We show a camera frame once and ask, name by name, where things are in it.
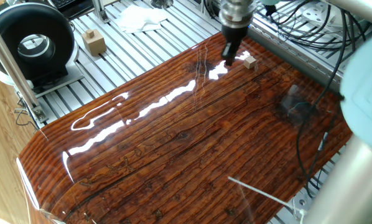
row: white cloth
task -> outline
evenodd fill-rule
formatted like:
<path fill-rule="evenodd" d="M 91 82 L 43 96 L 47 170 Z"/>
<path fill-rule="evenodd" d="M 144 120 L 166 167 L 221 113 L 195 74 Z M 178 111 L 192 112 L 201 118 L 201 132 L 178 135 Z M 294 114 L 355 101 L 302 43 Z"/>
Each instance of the white cloth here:
<path fill-rule="evenodd" d="M 127 7 L 115 20 L 119 28 L 127 33 L 161 29 L 160 22 L 167 19 L 163 9 L 145 9 L 139 6 Z"/>

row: wire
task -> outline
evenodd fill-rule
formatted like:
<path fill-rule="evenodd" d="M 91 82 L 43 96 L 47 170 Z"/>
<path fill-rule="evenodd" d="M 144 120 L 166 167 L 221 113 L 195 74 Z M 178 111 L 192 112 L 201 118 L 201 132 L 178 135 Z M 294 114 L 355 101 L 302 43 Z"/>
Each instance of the wire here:
<path fill-rule="evenodd" d="M 290 39 L 291 32 L 294 30 L 294 27 L 295 27 L 295 25 L 297 24 L 297 15 L 294 14 L 294 16 L 295 16 L 295 18 L 294 18 L 294 24 L 292 25 L 290 32 L 286 32 L 286 34 L 288 34 L 288 36 L 286 37 L 286 39 L 285 39 L 284 41 L 287 41 L 287 40 Z M 272 15 L 270 15 L 270 18 L 272 19 L 272 21 L 273 21 L 275 24 L 277 24 L 277 23 L 275 22 L 275 20 L 273 19 Z M 281 35 L 281 33 L 279 32 L 279 29 L 281 29 L 281 27 L 280 27 L 279 25 L 277 25 L 277 37 L 280 39 L 279 36 Z"/>
<path fill-rule="evenodd" d="M 289 26 L 282 25 L 282 27 L 287 28 L 287 29 L 292 29 L 292 27 L 289 27 Z M 311 34 L 312 33 L 312 31 L 303 31 L 303 30 L 294 30 L 294 32 L 299 32 L 301 34 Z M 323 33 L 318 33 L 316 35 L 339 34 L 339 33 L 342 33 L 342 30 L 334 31 L 334 32 L 323 32 Z"/>
<path fill-rule="evenodd" d="M 337 111 L 335 112 L 333 118 L 330 121 L 330 125 L 328 126 L 327 136 L 330 135 L 330 131 L 333 128 L 334 122 L 338 118 L 338 115 L 340 114 L 340 112 L 341 112 L 341 105 L 338 104 Z M 325 144 L 327 143 L 327 136 L 325 137 L 325 139 L 323 139 L 323 144 L 322 144 L 322 147 L 320 148 L 320 150 L 323 151 L 323 153 L 322 153 L 323 154 L 323 163 L 324 163 L 324 158 L 325 158 Z M 316 188 L 317 189 L 319 188 L 319 180 L 320 180 L 320 176 L 322 175 L 322 172 L 323 172 L 323 169 L 320 169 L 319 175 L 317 176 L 317 180 L 318 180 L 316 182 Z"/>
<path fill-rule="evenodd" d="M 301 42 L 298 42 L 296 40 L 291 40 L 293 43 L 295 44 L 299 44 L 299 45 L 302 45 L 302 46 L 305 46 L 305 47 L 310 47 L 312 49 L 317 49 L 317 50 L 340 50 L 341 47 L 319 47 L 319 46 L 314 46 L 314 45 L 311 45 L 311 44 L 304 44 L 304 43 L 301 43 Z"/>
<path fill-rule="evenodd" d="M 328 5 L 328 8 L 327 8 L 327 15 L 325 17 L 325 20 L 323 22 L 323 24 L 315 31 L 315 32 L 311 32 L 310 34 L 304 34 L 304 35 L 294 35 L 294 34 L 291 34 L 291 32 L 287 32 L 286 30 L 284 30 L 281 26 L 280 23 L 277 23 L 273 17 L 271 16 L 271 19 L 272 19 L 272 22 L 275 23 L 277 25 L 277 27 L 283 31 L 284 33 L 286 33 L 289 37 L 293 37 L 295 39 L 298 39 L 300 40 L 301 38 L 305 38 L 305 37 L 313 37 L 314 35 L 317 35 L 320 31 L 322 31 L 324 29 L 324 27 L 327 25 L 328 23 L 328 20 L 330 18 L 330 13 L 331 13 L 331 5 Z"/>
<path fill-rule="evenodd" d="M 38 131 L 37 123 L 35 122 L 35 119 L 32 117 L 31 112 L 30 112 L 29 108 L 27 107 L 26 103 L 24 102 L 23 98 L 20 98 L 19 101 L 17 102 L 17 104 L 19 106 L 21 106 L 22 108 L 15 108 L 15 110 L 14 110 L 14 113 L 18 113 L 18 115 L 16 117 L 16 124 L 19 125 L 19 126 L 26 126 L 28 124 L 31 124 L 32 127 L 34 128 L 34 132 Z M 20 118 L 20 115 L 22 115 L 22 114 L 29 115 L 32 118 L 33 122 L 28 121 L 26 124 L 19 123 L 19 118 Z"/>
<path fill-rule="evenodd" d="M 362 37 L 363 34 L 368 31 L 368 29 L 370 28 L 370 26 L 371 26 L 371 24 L 370 23 L 367 23 L 367 25 L 366 25 L 363 33 L 360 33 L 357 37 L 355 37 L 355 40 L 358 40 L 360 37 Z M 317 41 L 313 41 L 313 40 L 304 40 L 304 39 L 301 39 L 300 41 L 304 41 L 304 42 L 308 42 L 308 43 L 313 43 L 313 44 L 342 44 L 342 41 L 336 41 L 336 42 L 317 42 Z"/>
<path fill-rule="evenodd" d="M 290 20 L 290 19 L 292 18 L 293 15 L 295 15 L 295 14 L 297 13 L 297 11 L 298 11 L 302 6 L 304 6 L 304 5 L 308 4 L 308 3 L 310 3 L 311 1 L 312 1 L 312 0 L 305 0 L 304 2 L 302 2 L 301 4 L 299 4 L 299 5 L 295 8 L 294 12 L 292 12 L 291 15 L 290 15 L 286 20 L 284 20 L 284 21 L 282 21 L 282 22 L 279 22 L 278 24 L 279 24 L 279 25 L 281 25 L 281 24 L 285 24 L 288 20 Z"/>
<path fill-rule="evenodd" d="M 361 28 L 360 23 L 353 16 L 352 16 L 352 20 L 353 20 L 353 22 L 355 22 L 356 26 L 359 29 L 359 32 L 362 34 L 361 37 L 363 38 L 363 42 L 366 42 L 366 35 L 365 35 L 365 32 L 363 32 L 363 29 Z"/>
<path fill-rule="evenodd" d="M 346 14 L 348 15 L 349 25 L 350 25 L 351 37 L 349 37 L 349 39 L 352 41 L 352 52 L 355 52 L 356 51 L 355 27 L 353 25 L 353 19 L 352 19 L 352 15 L 350 14 L 350 12 L 346 12 Z"/>
<path fill-rule="evenodd" d="M 205 7 L 205 10 L 207 10 L 207 13 L 210 15 L 211 19 L 215 18 L 215 13 L 212 12 L 212 9 L 211 10 L 208 9 L 206 0 L 203 0 L 203 4 L 204 4 L 204 7 Z"/>
<path fill-rule="evenodd" d="M 302 122 L 302 124 L 300 125 L 300 128 L 298 130 L 298 134 L 297 134 L 297 139 L 296 139 L 296 142 L 295 142 L 295 149 L 297 151 L 297 158 L 298 158 L 298 163 L 299 163 L 299 166 L 302 170 L 302 173 L 305 175 L 306 179 L 307 179 L 307 184 L 305 185 L 305 188 L 306 188 L 306 191 L 308 193 L 308 196 L 310 198 L 313 198 L 313 196 L 310 194 L 309 192 L 309 188 L 308 188 L 308 183 L 309 183 L 309 180 L 310 180 L 310 176 L 308 173 L 306 173 L 306 170 L 304 168 L 304 164 L 302 163 L 302 159 L 300 157 L 300 150 L 299 150 L 299 139 L 300 139 L 300 136 L 302 134 L 302 131 L 304 130 L 304 126 L 306 124 L 306 122 L 308 121 L 308 119 L 310 118 L 310 115 L 312 114 L 315 106 L 317 105 L 317 103 L 323 98 L 324 94 L 326 94 L 326 92 L 330 89 L 330 85 L 335 77 L 335 75 L 337 74 L 337 71 L 342 63 L 342 59 L 343 59 L 343 54 L 345 53 L 345 47 L 346 47 L 346 33 L 347 33 L 347 26 L 346 26 L 346 17 L 345 17 L 345 10 L 341 9 L 341 16 L 342 16 L 342 24 L 343 24 L 343 38 L 342 38 L 342 47 L 341 47 L 341 51 L 340 51 L 340 55 L 338 57 L 338 60 L 337 60 L 337 63 L 335 64 L 335 67 L 334 67 L 334 70 L 330 76 L 330 79 L 327 83 L 327 85 L 325 86 L 323 92 L 319 95 L 319 97 L 314 101 L 314 103 L 312 104 L 312 106 L 310 106 L 309 110 L 308 110 L 308 113 L 305 115 L 305 118 Z"/>

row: wooden board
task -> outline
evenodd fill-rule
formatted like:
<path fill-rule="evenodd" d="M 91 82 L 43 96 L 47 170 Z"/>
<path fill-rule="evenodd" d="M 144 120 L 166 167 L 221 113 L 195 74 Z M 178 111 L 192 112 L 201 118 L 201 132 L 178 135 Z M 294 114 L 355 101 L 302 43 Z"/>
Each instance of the wooden board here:
<path fill-rule="evenodd" d="M 12 86 L 0 82 L 0 219 L 12 224 L 29 224 L 27 205 L 16 157 L 30 141 L 34 128 L 16 125 L 13 113 L 18 101 Z M 23 114 L 18 122 L 30 121 Z"/>
<path fill-rule="evenodd" d="M 322 87 L 245 39 L 225 67 L 221 34 L 45 126 L 20 154 L 35 206 L 65 223 L 266 223 L 303 186 L 295 137 Z M 243 65 L 243 55 L 258 60 Z M 337 109 L 303 132 L 308 168 Z M 350 137 L 339 117 L 327 162 Z"/>

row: metal pole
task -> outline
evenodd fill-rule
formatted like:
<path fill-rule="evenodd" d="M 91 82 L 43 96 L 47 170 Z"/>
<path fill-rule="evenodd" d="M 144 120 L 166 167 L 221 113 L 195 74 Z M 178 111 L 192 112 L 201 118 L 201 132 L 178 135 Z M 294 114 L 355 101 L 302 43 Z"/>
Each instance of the metal pole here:
<path fill-rule="evenodd" d="M 324 0 L 372 22 L 372 0 Z"/>
<path fill-rule="evenodd" d="M 355 135 L 303 224 L 372 224 L 372 148 Z"/>
<path fill-rule="evenodd" d="M 102 3 L 101 0 L 92 0 L 93 7 L 95 7 L 94 13 L 95 15 L 104 23 L 110 22 L 109 17 L 105 11 L 105 5 Z"/>
<path fill-rule="evenodd" d="M 12 78 L 16 88 L 22 95 L 23 100 L 28 107 L 35 113 L 37 119 L 45 120 L 46 116 L 39 105 L 37 98 L 34 96 L 30 86 L 27 84 L 19 66 L 14 60 L 11 52 L 0 35 L 0 63 L 6 70 L 6 73 Z"/>

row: metal rod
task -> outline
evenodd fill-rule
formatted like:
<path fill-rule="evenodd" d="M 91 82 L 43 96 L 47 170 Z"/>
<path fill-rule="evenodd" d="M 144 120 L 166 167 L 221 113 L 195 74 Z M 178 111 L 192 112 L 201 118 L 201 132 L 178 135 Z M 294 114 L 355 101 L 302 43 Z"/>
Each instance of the metal rod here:
<path fill-rule="evenodd" d="M 92 0 L 93 7 L 95 7 L 94 13 L 95 15 L 104 23 L 110 22 L 109 17 L 105 11 L 105 5 L 102 3 L 101 0 Z"/>
<path fill-rule="evenodd" d="M 352 136 L 303 224 L 372 224 L 372 148 Z"/>
<path fill-rule="evenodd" d="M 27 84 L 19 66 L 14 60 L 11 52 L 0 35 L 0 62 L 6 70 L 6 73 L 12 78 L 15 86 L 22 95 L 27 105 L 33 109 L 39 106 L 37 98 L 34 96 L 30 86 Z"/>

